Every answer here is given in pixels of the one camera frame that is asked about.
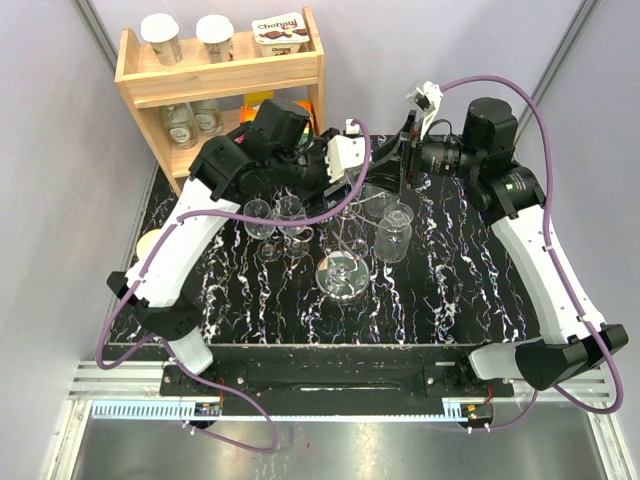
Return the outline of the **chrome wine glass rack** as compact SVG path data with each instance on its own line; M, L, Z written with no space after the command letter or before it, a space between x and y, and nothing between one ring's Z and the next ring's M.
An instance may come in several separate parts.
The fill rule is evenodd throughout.
M380 260L374 254L374 241L383 217L370 216L361 196L362 192L324 223L325 256L316 266L315 280L322 294L339 303L350 302L364 293L370 283L370 264Z

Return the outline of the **round yellow wooden coaster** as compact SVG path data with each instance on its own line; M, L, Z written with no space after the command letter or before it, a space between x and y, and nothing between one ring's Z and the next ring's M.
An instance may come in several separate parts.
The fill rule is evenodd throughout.
M144 260L147 258L160 236L160 229L152 229L139 238L135 248L135 253L139 260Z

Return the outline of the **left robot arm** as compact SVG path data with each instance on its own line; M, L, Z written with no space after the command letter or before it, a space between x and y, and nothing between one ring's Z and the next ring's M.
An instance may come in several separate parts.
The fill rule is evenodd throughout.
M206 141L189 168L182 193L150 252L126 271L115 271L107 285L121 306L130 305L138 323L168 344L184 367L182 383L195 395L216 386L213 355L200 333L200 315L183 285L213 237L229 220L275 228L302 228L340 213L361 190L359 176L339 204L349 170L367 171L371 141L357 119L345 130L316 137L310 114L278 98L264 101L251 121ZM318 216L300 220L251 218L244 205L272 187L284 186L310 201Z

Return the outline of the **ribbed goblet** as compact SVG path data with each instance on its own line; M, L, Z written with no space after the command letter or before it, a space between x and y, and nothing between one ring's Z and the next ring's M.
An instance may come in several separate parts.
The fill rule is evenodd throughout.
M344 178L348 186L348 192L357 192L359 193L363 187L366 185L366 180L360 181L362 168L361 167L353 167L346 169L344 171Z
M396 204L399 196L371 183L365 183L362 189L361 202L365 211L374 218L382 218L384 210Z
M374 254L378 259L398 263L405 258L413 234L413 219L412 208L404 203L385 207L374 241Z

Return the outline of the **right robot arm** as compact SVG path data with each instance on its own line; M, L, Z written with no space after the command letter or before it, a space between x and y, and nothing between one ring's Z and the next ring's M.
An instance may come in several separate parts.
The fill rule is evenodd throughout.
M454 375L468 396L491 379L511 377L547 390L601 365L627 345L620 324L608 324L589 301L554 233L543 224L547 199L535 175L513 158L518 121L511 106L483 97L468 107L461 134L419 135L414 112L373 152L370 183L399 193L422 173L455 177L468 203L506 249L533 304L536 338L474 350Z

